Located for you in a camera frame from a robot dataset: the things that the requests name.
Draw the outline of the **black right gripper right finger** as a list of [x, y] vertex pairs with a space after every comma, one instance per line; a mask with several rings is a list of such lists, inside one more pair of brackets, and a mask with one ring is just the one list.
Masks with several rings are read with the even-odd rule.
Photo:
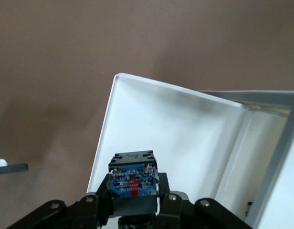
[[250, 229], [251, 227], [214, 199], [193, 204], [184, 192], [171, 191], [166, 173], [159, 173], [160, 210], [155, 229]]

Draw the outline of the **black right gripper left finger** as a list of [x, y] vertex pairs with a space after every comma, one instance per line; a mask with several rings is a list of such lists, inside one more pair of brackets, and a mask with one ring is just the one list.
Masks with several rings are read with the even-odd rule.
[[10, 229], [100, 229], [107, 223], [110, 210], [105, 208], [109, 175], [96, 192], [88, 193], [67, 206], [62, 200], [50, 200], [20, 220]]

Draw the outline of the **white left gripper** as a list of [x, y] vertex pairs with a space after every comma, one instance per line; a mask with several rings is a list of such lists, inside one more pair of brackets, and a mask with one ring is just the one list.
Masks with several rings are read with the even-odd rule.
[[0, 159], [0, 175], [28, 170], [27, 164], [8, 165], [5, 159]]

